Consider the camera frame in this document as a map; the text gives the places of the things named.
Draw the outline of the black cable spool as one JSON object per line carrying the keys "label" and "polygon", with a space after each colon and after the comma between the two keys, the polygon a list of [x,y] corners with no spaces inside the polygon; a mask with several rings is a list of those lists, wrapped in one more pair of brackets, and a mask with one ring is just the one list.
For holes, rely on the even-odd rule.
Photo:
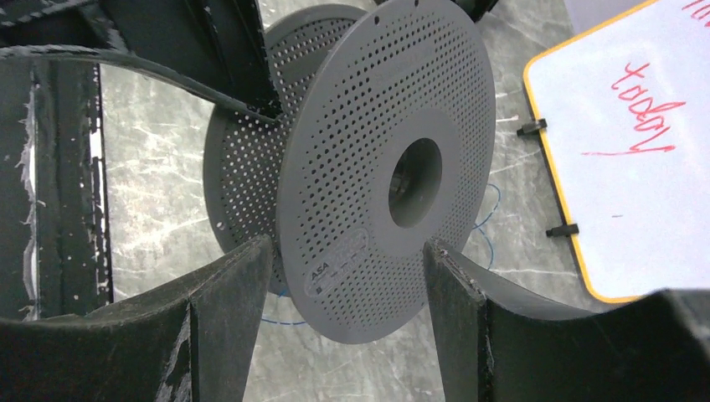
{"label": "black cable spool", "polygon": [[496,100],[480,32],[452,1],[304,8],[265,31],[282,115],[215,107],[203,164],[220,247],[275,244],[270,290],[340,343],[427,302],[422,248],[461,250],[491,168]]}

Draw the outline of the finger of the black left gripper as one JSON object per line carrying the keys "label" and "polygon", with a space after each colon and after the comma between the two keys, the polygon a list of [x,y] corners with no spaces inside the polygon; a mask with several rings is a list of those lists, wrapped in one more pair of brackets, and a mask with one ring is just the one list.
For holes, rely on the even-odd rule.
{"label": "finger of the black left gripper", "polygon": [[109,64],[267,121],[282,113],[256,1],[3,1],[1,58]]}

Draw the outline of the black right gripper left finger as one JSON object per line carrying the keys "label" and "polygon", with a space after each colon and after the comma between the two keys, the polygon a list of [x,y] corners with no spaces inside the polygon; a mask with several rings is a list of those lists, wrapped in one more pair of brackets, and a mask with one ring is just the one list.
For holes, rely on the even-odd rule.
{"label": "black right gripper left finger", "polygon": [[85,316],[2,320],[2,400],[242,400],[272,262],[260,235]]}

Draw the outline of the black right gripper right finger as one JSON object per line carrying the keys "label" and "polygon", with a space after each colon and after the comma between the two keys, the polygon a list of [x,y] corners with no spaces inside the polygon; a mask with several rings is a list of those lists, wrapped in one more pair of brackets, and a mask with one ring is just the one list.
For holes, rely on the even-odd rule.
{"label": "black right gripper right finger", "polygon": [[449,401],[706,401],[709,293],[595,313],[540,296],[432,239],[423,248]]}

